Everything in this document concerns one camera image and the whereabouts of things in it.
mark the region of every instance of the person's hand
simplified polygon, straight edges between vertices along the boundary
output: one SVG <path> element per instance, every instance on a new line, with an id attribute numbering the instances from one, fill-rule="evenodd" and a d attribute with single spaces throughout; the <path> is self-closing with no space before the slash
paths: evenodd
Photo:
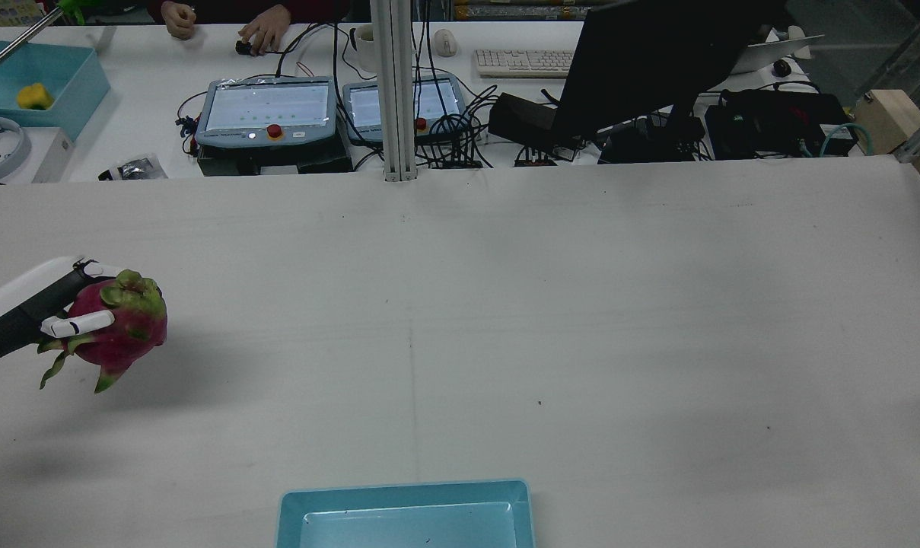
<path id="1" fill-rule="evenodd" d="M 280 39 L 289 27 L 290 11 L 276 4 L 244 25 L 237 34 L 240 34 L 242 41 L 250 43 L 250 55 L 261 56 L 267 52 L 279 51 Z"/>
<path id="2" fill-rule="evenodd" d="M 185 4 L 166 0 L 161 3 L 161 18 L 168 33 L 179 40 L 189 40 L 196 32 L 196 12 Z"/>

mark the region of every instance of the white keyboard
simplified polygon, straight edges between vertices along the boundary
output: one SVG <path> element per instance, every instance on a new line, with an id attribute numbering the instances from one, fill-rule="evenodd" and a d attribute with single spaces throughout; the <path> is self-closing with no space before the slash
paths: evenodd
<path id="1" fill-rule="evenodd" d="M 481 78 L 567 78 L 574 56 L 559 49 L 477 49 L 473 66 Z"/>

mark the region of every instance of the pink dragon fruit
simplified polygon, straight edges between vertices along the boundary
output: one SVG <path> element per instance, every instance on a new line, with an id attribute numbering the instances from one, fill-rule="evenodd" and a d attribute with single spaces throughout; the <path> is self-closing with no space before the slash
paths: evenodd
<path id="1" fill-rule="evenodd" d="M 105 309 L 115 316 L 112 325 L 66 339 L 47 339 L 37 347 L 38 353 L 61 350 L 43 374 L 41 388 L 60 372 L 67 356 L 77 354 L 86 362 L 101 365 L 94 392 L 102 392 L 118 381 L 137 358 L 164 343 L 168 316 L 158 285 L 151 278 L 123 270 L 114 280 L 88 285 L 75 298 L 70 316 Z"/>

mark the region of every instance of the red emergency stop button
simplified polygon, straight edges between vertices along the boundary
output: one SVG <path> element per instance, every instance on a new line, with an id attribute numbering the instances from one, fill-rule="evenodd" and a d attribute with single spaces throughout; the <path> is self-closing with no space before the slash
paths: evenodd
<path id="1" fill-rule="evenodd" d="M 283 129 L 280 129 L 280 126 L 276 124 L 267 126 L 267 138 L 271 140 L 283 139 Z"/>

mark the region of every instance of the white tabletop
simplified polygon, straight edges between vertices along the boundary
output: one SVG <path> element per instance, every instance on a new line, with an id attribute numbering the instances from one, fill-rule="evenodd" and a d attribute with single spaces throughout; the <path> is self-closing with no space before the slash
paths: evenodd
<path id="1" fill-rule="evenodd" d="M 194 38 L 179 41 L 168 35 L 160 25 L 132 25 L 132 27 L 48 27 L 36 35 L 32 42 L 59 45 L 91 46 L 97 51 L 111 90 L 94 111 L 84 131 L 78 136 L 73 157 L 67 166 L 64 180 L 94 180 L 101 171 L 135 156 L 153 153 L 169 177 L 199 177 L 201 171 L 196 160 L 182 153 L 183 138 L 175 125 L 179 105 L 194 94 L 206 91 L 213 80 L 245 78 L 276 70 L 279 56 L 250 58 L 234 51 L 237 29 L 240 25 L 201 25 Z M 349 29 L 355 24 L 343 24 Z M 473 72 L 470 56 L 477 48 L 546 48 L 574 49 L 581 31 L 577 21 L 525 21 L 525 22 L 435 22 L 431 32 L 450 28 L 460 44 L 453 58 L 433 56 L 438 69 L 456 73 L 470 89 L 480 93 L 487 87 L 498 86 L 527 100 L 543 103 L 540 90 L 547 89 L 555 96 L 560 94 L 561 80 L 483 79 Z M 292 41 L 304 25 L 294 25 L 285 36 Z M 0 40 L 17 37 L 21 28 L 0 28 Z M 420 38 L 422 25 L 415 24 L 415 37 Z M 318 29 L 302 41 L 295 53 L 290 53 L 283 65 L 283 74 L 304 75 L 296 63 L 302 62 L 314 74 L 332 73 L 334 33 L 331 29 Z M 339 51 L 345 48 L 345 37 L 339 36 Z M 357 53 L 347 49 L 345 58 L 358 64 Z M 428 66 L 428 55 L 422 49 L 422 66 Z M 627 75 L 616 74 L 617 78 Z M 338 83 L 347 84 L 360 78 L 351 68 L 338 61 Z M 745 89 L 773 82 L 769 69 L 761 72 L 732 76 L 718 86 Z M 466 100 L 472 97 L 464 91 Z M 183 115 L 195 117 L 202 110 L 204 97 L 190 101 Z M 703 97 L 700 111 L 713 97 Z M 484 124 L 489 109 L 480 112 Z M 482 147 L 495 165 L 511 166 L 521 145 L 502 142 L 493 135 L 485 135 L 488 145 Z M 352 160 L 357 161 L 368 149 L 352 147 Z M 577 163 L 593 164 L 597 152 L 583 153 Z M 365 170 L 382 170 L 382 162 L 374 159 L 363 166 Z"/>
<path id="2" fill-rule="evenodd" d="M 289 489 L 510 476 L 539 548 L 920 547 L 891 157 L 0 188 L 0 284 L 68 253 L 170 338 L 98 395 L 0 360 L 0 547 L 269 547 Z"/>

